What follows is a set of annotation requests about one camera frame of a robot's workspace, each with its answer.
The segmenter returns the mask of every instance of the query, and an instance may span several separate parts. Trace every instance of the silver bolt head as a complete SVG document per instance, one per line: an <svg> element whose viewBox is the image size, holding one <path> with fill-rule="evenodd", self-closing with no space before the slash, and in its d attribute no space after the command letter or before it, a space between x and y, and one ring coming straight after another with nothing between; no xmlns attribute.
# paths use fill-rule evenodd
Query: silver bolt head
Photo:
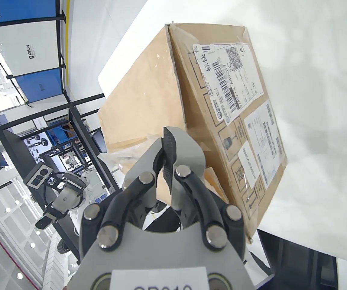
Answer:
<svg viewBox="0 0 347 290"><path fill-rule="evenodd" d="M146 171L141 173L141 175L139 176L139 180L146 185L146 184L150 184L154 180L154 178L152 173L150 173L149 171Z"/></svg>
<svg viewBox="0 0 347 290"><path fill-rule="evenodd" d="M114 226L102 227L97 234L97 243L101 249L113 246L118 239L118 229Z"/></svg>
<svg viewBox="0 0 347 290"><path fill-rule="evenodd" d="M226 231L220 226L210 226L206 231L207 242L216 249L222 249L227 244Z"/></svg>
<svg viewBox="0 0 347 290"><path fill-rule="evenodd" d="M234 205L229 205L226 208L226 213L227 216L232 220L232 221L238 221L242 218L242 213L239 210L237 206Z"/></svg>
<svg viewBox="0 0 347 290"><path fill-rule="evenodd" d="M180 165L180 166L176 167L175 172L179 177L186 178L187 176L189 176L191 174L191 169L190 169L190 167L188 167L186 165Z"/></svg>
<svg viewBox="0 0 347 290"><path fill-rule="evenodd" d="M97 218L99 213L100 206L98 204L91 204L86 207L85 211L83 212L83 217L88 221L92 221L93 219Z"/></svg>

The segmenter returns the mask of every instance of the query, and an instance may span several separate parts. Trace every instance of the white label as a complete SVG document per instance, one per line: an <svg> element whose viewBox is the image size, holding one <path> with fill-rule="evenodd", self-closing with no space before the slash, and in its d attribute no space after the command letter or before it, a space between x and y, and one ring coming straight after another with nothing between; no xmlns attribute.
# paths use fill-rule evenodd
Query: white label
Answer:
<svg viewBox="0 0 347 290"><path fill-rule="evenodd" d="M250 187L253 188L259 176L259 168L248 141L246 141L239 150L238 158L245 171L245 182L248 182Z"/></svg>
<svg viewBox="0 0 347 290"><path fill-rule="evenodd" d="M243 43L194 44L193 50L215 114L229 125L263 94L250 47Z"/></svg>
<svg viewBox="0 0 347 290"><path fill-rule="evenodd" d="M34 125L37 128L37 130L40 130L41 128L47 127L46 120L43 116L41 116L39 118L34 118L32 121L34 122Z"/></svg>
<svg viewBox="0 0 347 290"><path fill-rule="evenodd" d="M110 290L204 290L208 289L206 267L113 270Z"/></svg>
<svg viewBox="0 0 347 290"><path fill-rule="evenodd" d="M245 118L245 126L267 189L285 157L269 100Z"/></svg>
<svg viewBox="0 0 347 290"><path fill-rule="evenodd" d="M0 52L14 76L58 67L56 21L0 26Z"/></svg>

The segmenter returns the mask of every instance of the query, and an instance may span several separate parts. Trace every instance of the metal screw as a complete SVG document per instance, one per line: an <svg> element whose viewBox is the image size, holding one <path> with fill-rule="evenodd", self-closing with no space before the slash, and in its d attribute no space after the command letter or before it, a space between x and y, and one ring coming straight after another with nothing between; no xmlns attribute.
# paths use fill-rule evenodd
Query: metal screw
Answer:
<svg viewBox="0 0 347 290"><path fill-rule="evenodd" d="M222 249L227 244L226 231L220 226L210 226L206 231L208 243L216 249Z"/></svg>
<svg viewBox="0 0 347 290"><path fill-rule="evenodd" d="M242 213L239 210L237 206L234 205L229 205L226 208L226 213L227 216L232 220L232 221L238 221L240 218L242 218Z"/></svg>
<svg viewBox="0 0 347 290"><path fill-rule="evenodd" d="M191 169L190 169L190 167L188 167L186 165L180 165L180 166L176 167L175 172L179 177L186 178L187 176L189 176L191 174Z"/></svg>
<svg viewBox="0 0 347 290"><path fill-rule="evenodd" d="M208 276L208 286L210 290L231 290L230 283L227 279L217 273L212 273Z"/></svg>
<svg viewBox="0 0 347 290"><path fill-rule="evenodd" d="M88 221L92 221L93 219L97 218L99 212L100 206L98 204L91 204L86 207L85 211L83 212L83 217Z"/></svg>
<svg viewBox="0 0 347 290"><path fill-rule="evenodd" d="M92 290L109 290L111 274L101 276L94 284Z"/></svg>
<svg viewBox="0 0 347 290"><path fill-rule="evenodd" d="M101 249L107 249L113 246L118 239L118 229L114 226L102 227L97 234L97 243Z"/></svg>
<svg viewBox="0 0 347 290"><path fill-rule="evenodd" d="M139 180L145 185L150 184L153 181L153 175L148 171L143 172L139 176Z"/></svg>

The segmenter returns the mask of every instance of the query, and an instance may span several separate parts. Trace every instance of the white panel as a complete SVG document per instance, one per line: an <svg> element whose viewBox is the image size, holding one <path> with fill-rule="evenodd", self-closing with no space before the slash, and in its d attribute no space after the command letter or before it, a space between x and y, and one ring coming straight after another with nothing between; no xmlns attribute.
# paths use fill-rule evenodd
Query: white panel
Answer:
<svg viewBox="0 0 347 290"><path fill-rule="evenodd" d="M72 100L101 93L97 76L147 0L74 0L69 14ZM99 108L105 99L78 106L81 113ZM97 115L86 118L91 130Z"/></svg>
<svg viewBox="0 0 347 290"><path fill-rule="evenodd" d="M0 27L0 52L14 76L58 67L56 21Z"/></svg>

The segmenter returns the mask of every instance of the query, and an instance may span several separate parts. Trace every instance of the robotic hand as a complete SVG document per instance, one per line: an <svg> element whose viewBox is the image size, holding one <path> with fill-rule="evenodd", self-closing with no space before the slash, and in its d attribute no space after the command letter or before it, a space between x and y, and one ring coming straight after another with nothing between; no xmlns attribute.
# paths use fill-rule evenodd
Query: robotic hand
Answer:
<svg viewBox="0 0 347 290"><path fill-rule="evenodd" d="M63 176L65 185L56 199L46 207L43 217L35 224L38 229L46 229L59 219L66 217L70 210L77 209L82 204L86 204L85 189L88 185L86 180L72 172L65 172ZM79 231L79 227L76 224L77 222L74 225L77 231Z"/></svg>
<svg viewBox="0 0 347 290"><path fill-rule="evenodd" d="M156 140L125 176L124 190L85 209L79 237L81 265L68 290L117 290L117 270L204 266L211 290L253 290L242 262L242 214L205 187L205 165L203 151L187 133L165 127L164 138ZM182 230L159 234L143 231L142 226L156 204L157 176L163 167ZM145 288L160 289L155 283L129 289Z"/></svg>

